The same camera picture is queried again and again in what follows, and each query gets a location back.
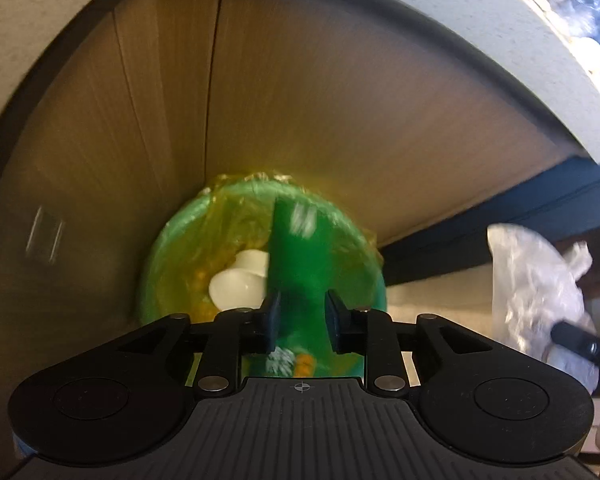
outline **countertop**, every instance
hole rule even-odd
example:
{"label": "countertop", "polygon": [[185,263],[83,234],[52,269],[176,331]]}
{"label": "countertop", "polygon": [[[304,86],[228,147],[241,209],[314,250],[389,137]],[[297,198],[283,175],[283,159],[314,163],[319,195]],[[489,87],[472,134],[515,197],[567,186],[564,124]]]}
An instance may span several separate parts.
{"label": "countertop", "polygon": [[[91,0],[0,0],[0,113],[30,67]],[[532,0],[399,0],[498,63],[600,163],[600,94]]]}

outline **white container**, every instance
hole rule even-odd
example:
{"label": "white container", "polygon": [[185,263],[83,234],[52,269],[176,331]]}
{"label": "white container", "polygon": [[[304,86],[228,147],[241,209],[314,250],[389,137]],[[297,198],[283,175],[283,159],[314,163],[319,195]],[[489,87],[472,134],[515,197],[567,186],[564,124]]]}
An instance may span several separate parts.
{"label": "white container", "polygon": [[235,255],[232,269],[244,269],[262,278],[267,277],[269,268],[269,253],[257,249],[248,249]]}
{"label": "white container", "polygon": [[266,280],[241,268],[218,272],[209,283],[209,296],[219,310],[248,306],[258,308],[266,293]]}

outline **metal screw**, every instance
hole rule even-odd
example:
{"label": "metal screw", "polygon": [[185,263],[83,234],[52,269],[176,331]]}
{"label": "metal screw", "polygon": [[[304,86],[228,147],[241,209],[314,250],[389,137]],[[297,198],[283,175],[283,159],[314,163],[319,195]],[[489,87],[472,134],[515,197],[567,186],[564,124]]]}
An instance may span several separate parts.
{"label": "metal screw", "polygon": [[380,388],[386,392],[397,392],[407,385],[403,378],[396,375],[381,375],[380,377],[376,377],[374,384],[376,388]]}
{"label": "metal screw", "polygon": [[229,381],[219,375],[209,375],[198,381],[200,389],[205,390],[206,392],[221,392],[228,385]]}

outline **cabinet door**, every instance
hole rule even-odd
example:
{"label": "cabinet door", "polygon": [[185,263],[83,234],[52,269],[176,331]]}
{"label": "cabinet door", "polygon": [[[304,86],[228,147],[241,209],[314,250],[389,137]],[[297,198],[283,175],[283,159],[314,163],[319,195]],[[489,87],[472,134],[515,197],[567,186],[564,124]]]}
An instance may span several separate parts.
{"label": "cabinet door", "polygon": [[0,476],[14,465],[11,391],[133,327],[142,261],[203,185],[217,9],[123,0],[20,134],[0,181]]}
{"label": "cabinet door", "polygon": [[453,53],[333,0],[222,0],[207,176],[279,171],[380,242],[566,156]]}

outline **white cup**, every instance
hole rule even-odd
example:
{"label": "white cup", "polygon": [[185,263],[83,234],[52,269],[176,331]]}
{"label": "white cup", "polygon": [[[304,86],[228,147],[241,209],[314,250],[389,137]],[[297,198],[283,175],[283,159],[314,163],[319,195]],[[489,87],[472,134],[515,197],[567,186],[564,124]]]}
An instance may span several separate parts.
{"label": "white cup", "polygon": [[218,272],[209,283],[209,296],[219,310],[248,306],[259,308],[266,293],[266,280],[241,268]]}
{"label": "white cup", "polygon": [[256,276],[266,278],[269,268],[269,253],[257,249],[240,251],[235,255],[235,263],[231,268],[248,270]]}

